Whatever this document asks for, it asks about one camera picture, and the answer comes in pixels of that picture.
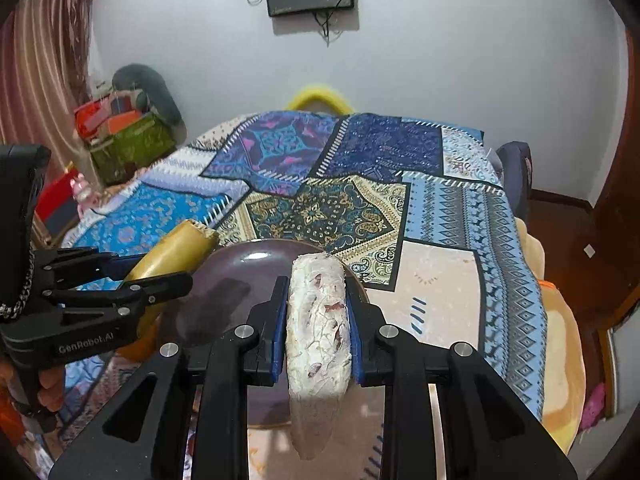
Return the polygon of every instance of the curtain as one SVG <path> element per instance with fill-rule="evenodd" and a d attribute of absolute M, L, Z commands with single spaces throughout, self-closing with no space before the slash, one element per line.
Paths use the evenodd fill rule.
<path fill-rule="evenodd" d="M 86 61 L 91 0 L 20 0 L 0 28 L 0 140 L 47 146 L 47 181 L 70 162 L 102 184 L 74 131 L 73 110 L 89 99 Z"/>

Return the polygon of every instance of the plate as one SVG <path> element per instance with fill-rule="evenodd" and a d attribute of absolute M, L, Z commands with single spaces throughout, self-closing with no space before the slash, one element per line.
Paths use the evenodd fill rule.
<path fill-rule="evenodd" d="M 295 240 L 253 240 L 216 249 L 193 274 L 191 292 L 162 315 L 159 338 L 187 348 L 206 344 L 246 322 L 252 306 L 269 301 L 278 276 L 291 276 L 300 254 L 319 248 Z M 353 276 L 345 267 L 347 275 Z M 268 428 L 289 422 L 289 385 L 282 373 L 273 388 L 249 386 L 247 422 Z"/>

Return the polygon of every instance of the bread loaf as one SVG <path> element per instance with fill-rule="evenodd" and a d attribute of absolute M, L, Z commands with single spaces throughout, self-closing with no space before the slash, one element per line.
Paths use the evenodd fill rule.
<path fill-rule="evenodd" d="M 304 460 L 318 455 L 351 377 L 351 341 L 344 269 L 326 253 L 293 262 L 287 311 L 287 377 L 293 446 Z"/>

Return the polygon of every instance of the gray fabric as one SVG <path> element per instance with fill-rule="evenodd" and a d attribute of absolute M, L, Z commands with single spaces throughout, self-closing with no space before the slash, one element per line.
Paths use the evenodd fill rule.
<path fill-rule="evenodd" d="M 495 174 L 498 176 L 498 180 L 500 181 L 500 185 L 504 185 L 504 166 L 502 165 L 502 161 L 495 150 L 493 148 L 485 148 L 486 158 L 489 159 L 489 162 L 494 167 Z"/>
<path fill-rule="evenodd" d="M 163 121 L 171 126 L 182 121 L 180 110 L 169 94 L 164 79 L 151 67 L 139 63 L 123 66 L 113 75 L 111 83 L 116 90 L 143 89 Z"/>
<path fill-rule="evenodd" d="M 527 221 L 532 183 L 531 150 L 526 142 L 513 140 L 496 150 L 504 168 L 504 192 L 513 214 Z"/>

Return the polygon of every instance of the green bag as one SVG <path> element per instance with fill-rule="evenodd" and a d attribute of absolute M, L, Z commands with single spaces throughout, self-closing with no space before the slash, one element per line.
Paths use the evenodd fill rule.
<path fill-rule="evenodd" d="M 121 184 L 172 152 L 175 141 L 169 128 L 153 113 L 90 148 L 101 179 L 107 186 Z"/>

